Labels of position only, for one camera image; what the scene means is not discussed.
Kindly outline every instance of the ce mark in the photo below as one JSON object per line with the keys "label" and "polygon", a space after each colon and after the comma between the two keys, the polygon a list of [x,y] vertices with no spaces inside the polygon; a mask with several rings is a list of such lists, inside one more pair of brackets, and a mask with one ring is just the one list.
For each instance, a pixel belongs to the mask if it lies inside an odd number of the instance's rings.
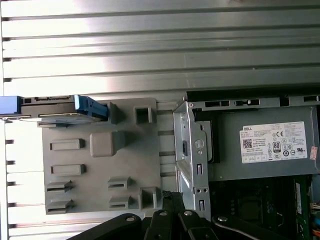
{"label": "ce mark", "polygon": [[283,137],[284,136],[284,132],[283,131],[277,131],[276,133],[272,134],[273,137]]}

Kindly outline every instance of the screw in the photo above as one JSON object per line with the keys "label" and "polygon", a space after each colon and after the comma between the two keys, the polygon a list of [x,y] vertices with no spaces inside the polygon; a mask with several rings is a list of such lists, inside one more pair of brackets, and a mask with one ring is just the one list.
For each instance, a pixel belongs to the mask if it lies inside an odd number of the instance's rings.
{"label": "screw", "polygon": [[226,222],[226,221],[228,221],[228,218],[226,218],[225,216],[218,216],[218,220],[220,222]]}
{"label": "screw", "polygon": [[135,218],[134,218],[133,216],[131,216],[131,217],[128,217],[126,220],[127,220],[128,222],[133,222],[133,221],[135,220]]}
{"label": "screw", "polygon": [[191,216],[191,215],[192,215],[192,211],[185,211],[185,212],[184,212],[184,215],[186,215],[186,216]]}

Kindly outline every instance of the square hole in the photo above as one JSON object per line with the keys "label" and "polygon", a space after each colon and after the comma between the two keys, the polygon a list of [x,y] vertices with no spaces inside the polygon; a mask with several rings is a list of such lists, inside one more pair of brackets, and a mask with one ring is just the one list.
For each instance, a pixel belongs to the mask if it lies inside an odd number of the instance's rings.
{"label": "square hole", "polygon": [[149,123],[149,108],[136,108],[136,123],[137,124],[147,124]]}
{"label": "square hole", "polygon": [[25,104],[30,104],[31,103],[31,98],[25,98],[24,99]]}

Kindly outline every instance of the ventilation slot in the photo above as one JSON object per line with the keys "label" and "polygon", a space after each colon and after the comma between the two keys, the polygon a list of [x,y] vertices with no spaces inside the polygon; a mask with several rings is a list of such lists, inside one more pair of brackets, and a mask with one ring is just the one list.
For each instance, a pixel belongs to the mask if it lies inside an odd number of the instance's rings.
{"label": "ventilation slot", "polygon": [[304,96],[303,101],[304,102],[318,102],[319,96]]}

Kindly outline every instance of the rectangular slot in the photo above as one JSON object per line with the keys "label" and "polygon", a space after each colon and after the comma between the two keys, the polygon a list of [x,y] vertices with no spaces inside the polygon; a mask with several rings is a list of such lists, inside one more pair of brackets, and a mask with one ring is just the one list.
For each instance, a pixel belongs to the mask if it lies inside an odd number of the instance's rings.
{"label": "rectangular slot", "polygon": [[48,209],[48,213],[65,214],[67,213],[67,209],[65,208]]}
{"label": "rectangular slot", "polygon": [[124,184],[110,184],[109,185],[109,189],[116,189],[116,188],[124,188],[125,185]]}
{"label": "rectangular slot", "polygon": [[260,101],[259,101],[259,99],[250,99],[250,100],[246,101],[246,104],[248,106],[260,105]]}
{"label": "rectangular slot", "polygon": [[198,175],[202,175],[203,174],[202,164],[197,164],[196,165],[196,172],[197,172]]}
{"label": "rectangular slot", "polygon": [[243,106],[244,102],[243,101],[235,101],[236,106]]}
{"label": "rectangular slot", "polygon": [[187,141],[182,141],[182,152],[183,155],[188,156],[188,149],[187,149]]}
{"label": "rectangular slot", "polygon": [[318,96],[304,96],[303,101],[304,102],[317,102],[317,101],[319,101],[319,97]]}
{"label": "rectangular slot", "polygon": [[31,98],[25,98],[24,103],[25,104],[30,104],[32,102]]}
{"label": "rectangular slot", "polygon": [[55,140],[50,143],[50,150],[77,150],[84,147],[82,139]]}
{"label": "rectangular slot", "polygon": [[77,176],[77,175],[83,174],[84,172],[85,172],[84,164],[51,166],[51,174],[57,177]]}
{"label": "rectangular slot", "polygon": [[115,204],[115,205],[110,205],[111,209],[125,209],[126,205],[125,204]]}
{"label": "rectangular slot", "polygon": [[200,200],[199,201],[199,210],[200,211],[205,211],[205,200]]}
{"label": "rectangular slot", "polygon": [[65,187],[58,187],[58,188],[48,188],[47,192],[60,192],[60,191],[65,191]]}
{"label": "rectangular slot", "polygon": [[204,105],[205,105],[206,108],[220,107],[221,106],[221,102],[220,101],[206,101],[204,103]]}
{"label": "rectangular slot", "polygon": [[290,106],[289,96],[281,96],[280,98],[280,107],[288,107]]}
{"label": "rectangular slot", "polygon": [[229,107],[230,101],[221,101],[221,107]]}

